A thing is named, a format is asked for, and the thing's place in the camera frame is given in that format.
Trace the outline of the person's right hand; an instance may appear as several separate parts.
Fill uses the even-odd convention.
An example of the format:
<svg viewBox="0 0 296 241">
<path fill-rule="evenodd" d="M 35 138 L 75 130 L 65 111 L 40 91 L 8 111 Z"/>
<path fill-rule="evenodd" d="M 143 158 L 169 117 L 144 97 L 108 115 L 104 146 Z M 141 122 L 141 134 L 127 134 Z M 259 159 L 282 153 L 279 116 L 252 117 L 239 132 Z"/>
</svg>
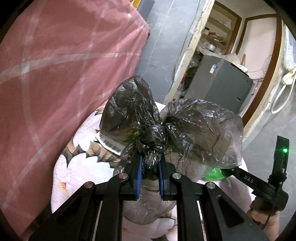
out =
<svg viewBox="0 0 296 241">
<path fill-rule="evenodd" d="M 255 206 L 255 201 L 252 201 L 252 203 L 250 204 L 249 210 L 246 213 L 247 216 L 254 221 L 265 224 L 268 219 L 268 214 L 265 214 L 262 211 L 257 210 L 254 206 Z M 263 231 L 267 235 L 269 240 L 276 240 L 279 236 L 279 229 L 280 229 L 280 212 L 278 211 L 276 214 L 270 216 Z"/>
</svg>

